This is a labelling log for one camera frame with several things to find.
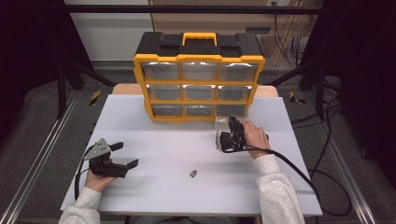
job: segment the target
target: yellow storage organizer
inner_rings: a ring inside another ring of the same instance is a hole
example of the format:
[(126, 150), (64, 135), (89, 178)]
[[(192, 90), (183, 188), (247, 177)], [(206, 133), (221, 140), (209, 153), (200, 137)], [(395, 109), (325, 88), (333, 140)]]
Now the yellow storage organizer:
[(264, 64), (253, 34), (146, 32), (134, 75), (151, 119), (215, 121), (247, 115)]

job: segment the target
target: white table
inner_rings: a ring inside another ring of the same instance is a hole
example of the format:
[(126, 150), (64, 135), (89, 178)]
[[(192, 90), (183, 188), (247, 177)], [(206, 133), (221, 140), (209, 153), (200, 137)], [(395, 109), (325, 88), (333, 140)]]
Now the white table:
[[(89, 146), (104, 137), (123, 142), (111, 154), (113, 162), (139, 165), (111, 183), (98, 210), (117, 215), (257, 216), (261, 213), (255, 179), (258, 172), (248, 153), (216, 150), (213, 122), (153, 122), (141, 95), (109, 95)], [(280, 97), (255, 98), (249, 119), (270, 136), (273, 150), (289, 158), (308, 175), (289, 116)], [(282, 160), (281, 170), (295, 187), (303, 214), (322, 215), (315, 193)], [(192, 178), (190, 172), (196, 170)], [(85, 183), (81, 177), (80, 186)], [(74, 182), (61, 210), (74, 203)]]

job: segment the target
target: white sleeve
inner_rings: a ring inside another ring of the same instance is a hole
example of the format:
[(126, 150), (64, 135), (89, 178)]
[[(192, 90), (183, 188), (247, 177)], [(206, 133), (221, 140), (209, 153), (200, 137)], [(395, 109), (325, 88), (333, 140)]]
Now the white sleeve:
[(102, 193), (84, 187), (78, 196), (75, 205), (68, 205), (59, 220), (60, 224), (93, 224), (100, 223), (97, 212)]
[(260, 172), (256, 179), (262, 209), (262, 223), (304, 223), (297, 194), (287, 175), (279, 170), (275, 155), (254, 160)]

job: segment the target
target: yellow handle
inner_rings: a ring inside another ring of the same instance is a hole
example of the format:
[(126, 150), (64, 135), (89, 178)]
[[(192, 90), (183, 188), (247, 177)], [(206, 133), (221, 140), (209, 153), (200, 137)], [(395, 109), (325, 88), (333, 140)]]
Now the yellow handle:
[(216, 33), (184, 33), (183, 46), (186, 42), (186, 39), (213, 39), (213, 42), (215, 42), (215, 46), (218, 45)]

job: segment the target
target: hand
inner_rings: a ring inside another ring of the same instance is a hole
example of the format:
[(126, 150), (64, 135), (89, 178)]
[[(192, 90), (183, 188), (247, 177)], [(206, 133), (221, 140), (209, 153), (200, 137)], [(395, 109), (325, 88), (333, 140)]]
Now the hand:
[(116, 177), (101, 177), (99, 175), (94, 175), (91, 170), (88, 170), (85, 187), (102, 192), (107, 187), (107, 185), (113, 182), (115, 179)]
[[(243, 122), (242, 125), (245, 129), (247, 145), (259, 148), (271, 148), (266, 133), (262, 127), (257, 128), (251, 121)], [(262, 151), (249, 151), (249, 154), (254, 160), (260, 156), (265, 156), (268, 153)]]

